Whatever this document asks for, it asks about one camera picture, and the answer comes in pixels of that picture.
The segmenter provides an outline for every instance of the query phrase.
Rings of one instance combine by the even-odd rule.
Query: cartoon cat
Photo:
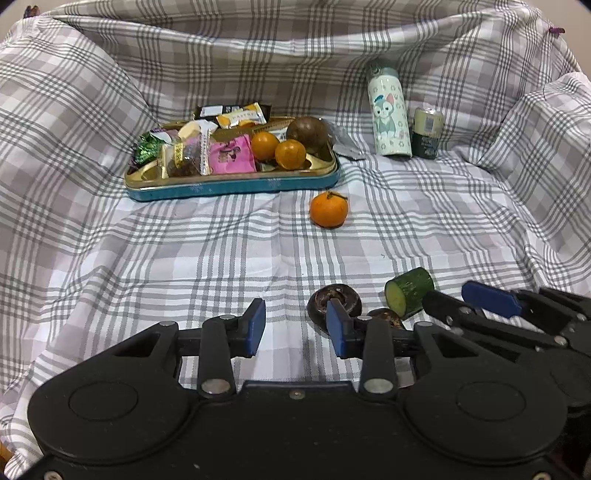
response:
[[[394,96],[389,93],[386,98],[378,95],[374,100],[375,131],[379,140],[394,138],[396,135],[396,122],[392,118],[394,113]]]

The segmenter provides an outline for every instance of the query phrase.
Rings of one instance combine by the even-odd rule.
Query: pink snack package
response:
[[[213,142],[209,147],[209,167],[213,174],[256,171],[251,139],[241,135],[229,142]]]

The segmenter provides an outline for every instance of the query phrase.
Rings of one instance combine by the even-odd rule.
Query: tin lid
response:
[[[395,68],[381,62],[380,60],[373,60],[369,62],[365,70],[367,81],[370,81],[374,77],[379,77],[380,75],[391,75],[398,78],[398,71]]]

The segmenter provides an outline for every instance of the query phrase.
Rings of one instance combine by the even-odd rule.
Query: brown round fruit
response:
[[[308,153],[318,153],[329,140],[326,124],[313,116],[301,116],[287,127],[286,137],[301,142]]]
[[[252,154],[257,160],[272,160],[275,156],[275,149],[279,145],[279,139],[269,132],[259,132],[252,137]]]
[[[310,203],[310,218],[316,225],[324,228],[341,226],[348,213],[347,197],[340,193],[324,192],[314,197]]]
[[[286,170],[299,170],[306,163],[306,149],[296,140],[285,140],[275,149],[275,161]]]

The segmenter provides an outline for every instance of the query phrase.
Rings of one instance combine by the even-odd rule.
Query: orange fruit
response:
[[[299,170],[306,163],[306,148],[297,140],[285,140],[275,149],[275,161],[286,170]]]
[[[269,132],[259,132],[251,139],[252,154],[257,160],[272,160],[279,139]]]
[[[324,228],[341,226],[349,213],[347,197],[340,193],[324,192],[310,202],[310,218]]]

